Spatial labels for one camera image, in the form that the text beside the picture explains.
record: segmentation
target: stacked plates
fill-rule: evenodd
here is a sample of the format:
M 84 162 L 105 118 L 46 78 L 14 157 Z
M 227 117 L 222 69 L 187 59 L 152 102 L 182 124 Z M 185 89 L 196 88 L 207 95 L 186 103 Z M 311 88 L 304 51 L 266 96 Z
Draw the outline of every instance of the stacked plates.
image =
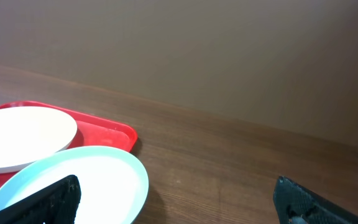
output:
M 113 147 L 61 151 L 76 132 L 76 121 L 60 110 L 0 110 L 0 173 L 21 170 L 0 188 L 0 210 L 74 174 L 81 187 L 75 223 L 132 223 L 149 189 L 144 166 Z

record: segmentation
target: tray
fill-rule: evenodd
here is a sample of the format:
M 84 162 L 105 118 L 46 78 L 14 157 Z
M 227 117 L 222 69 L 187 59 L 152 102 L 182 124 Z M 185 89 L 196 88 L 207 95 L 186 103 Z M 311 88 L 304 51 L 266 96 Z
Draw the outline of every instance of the tray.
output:
M 44 106 L 64 111 L 77 122 L 78 130 L 67 149 L 79 146 L 111 146 L 130 152 L 137 140 L 136 131 L 122 123 L 89 114 L 60 108 L 37 101 L 15 101 L 0 106 L 0 109 L 15 106 Z M 0 174 L 0 187 L 17 172 Z

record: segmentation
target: beige wall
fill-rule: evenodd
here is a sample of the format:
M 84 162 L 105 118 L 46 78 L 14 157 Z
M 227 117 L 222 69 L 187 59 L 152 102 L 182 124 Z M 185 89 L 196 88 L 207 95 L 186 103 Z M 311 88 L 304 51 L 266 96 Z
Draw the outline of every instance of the beige wall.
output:
M 358 0 L 0 0 L 0 64 L 358 145 Z

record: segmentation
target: black object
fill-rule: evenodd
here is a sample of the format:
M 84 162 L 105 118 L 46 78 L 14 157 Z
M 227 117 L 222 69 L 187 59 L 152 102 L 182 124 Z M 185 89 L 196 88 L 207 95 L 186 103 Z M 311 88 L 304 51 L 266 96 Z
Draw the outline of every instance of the black object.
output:
M 80 199 L 80 183 L 69 175 L 1 210 L 0 224 L 74 223 Z
M 281 224 L 358 224 L 358 216 L 286 177 L 278 178 L 273 201 Z

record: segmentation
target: wood grain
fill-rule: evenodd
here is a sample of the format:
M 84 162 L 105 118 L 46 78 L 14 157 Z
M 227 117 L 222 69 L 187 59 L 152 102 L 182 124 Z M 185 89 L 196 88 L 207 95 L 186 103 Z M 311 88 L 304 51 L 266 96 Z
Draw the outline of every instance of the wood grain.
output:
M 358 150 L 0 66 L 0 104 L 37 100 L 121 121 L 150 192 L 135 223 L 278 223 L 285 175 L 358 214 Z

